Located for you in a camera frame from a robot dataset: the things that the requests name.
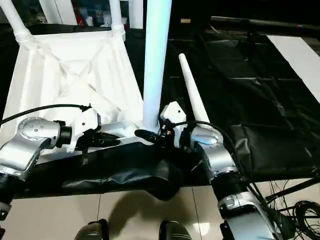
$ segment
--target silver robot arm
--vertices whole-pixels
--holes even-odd
[[[15,136],[0,148],[0,221],[7,217],[15,192],[27,178],[28,170],[36,165],[41,150],[68,145],[67,151],[73,152],[82,136],[86,137],[82,142],[90,144],[93,135],[85,133],[100,127],[100,117],[93,108],[80,113],[71,126],[41,117],[21,121]]]
[[[137,130],[136,135],[163,147],[187,147],[200,155],[224,219],[220,225],[223,239],[282,239],[262,203],[249,191],[248,183],[243,181],[232,155],[224,146],[222,134],[203,124],[189,126],[177,102],[167,105],[160,117],[163,121],[160,134]]]
[[[41,117],[29,117],[20,122],[15,136],[0,149],[0,173],[23,179],[23,173],[33,167],[43,149],[69,144],[72,128]]]

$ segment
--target white stick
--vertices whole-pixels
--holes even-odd
[[[204,103],[202,102],[202,99],[200,97],[197,85],[191,73],[186,56],[183,53],[181,53],[179,55],[179,60],[180,60],[182,73],[183,73],[185,85],[189,94],[195,120],[209,123],[210,121],[209,121]]]
[[[148,0],[144,59],[143,127],[159,131],[159,108],[172,0]]]
[[[111,18],[112,18],[112,35],[113,36],[122,36],[123,41],[126,40],[126,32],[125,27],[122,24],[121,17],[121,8],[120,8],[120,0],[109,0],[110,10],[111,10]]]
[[[11,0],[0,0],[0,7],[2,8],[6,18],[8,19],[18,43],[26,42],[31,39],[32,35],[22,22],[14,4]]]
[[[39,0],[48,24],[63,24],[56,1]]]
[[[131,29],[144,28],[144,0],[129,0],[129,19]]]

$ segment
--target cable bundle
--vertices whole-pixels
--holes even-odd
[[[309,224],[307,219],[320,219],[320,205],[311,201],[298,201],[292,209],[292,217],[299,235],[302,233],[312,240],[320,240],[320,224]]]

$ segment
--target black cloth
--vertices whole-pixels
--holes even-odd
[[[32,34],[101,31],[103,28],[32,25]],[[128,29],[125,46],[143,93],[145,33]],[[8,25],[0,26],[3,112],[19,46]],[[255,181],[319,175],[320,106],[266,36],[169,34],[161,108],[177,101],[193,119],[178,55],[184,53],[211,123],[235,143],[237,162]],[[17,197],[93,194],[145,189],[169,199],[181,186],[209,184],[192,155],[133,143],[34,167]]]

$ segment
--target tile floor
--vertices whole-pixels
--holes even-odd
[[[291,180],[287,187],[303,182]],[[277,184],[283,188],[284,181]],[[268,195],[268,182],[259,183]],[[320,185],[289,195],[289,205],[298,200],[320,202]],[[144,191],[112,192],[14,200],[7,219],[4,240],[72,240],[90,221],[108,219],[111,240],[157,240],[162,220],[186,226],[193,240],[221,240],[222,223],[217,200],[210,186],[184,187],[170,201],[155,199]]]

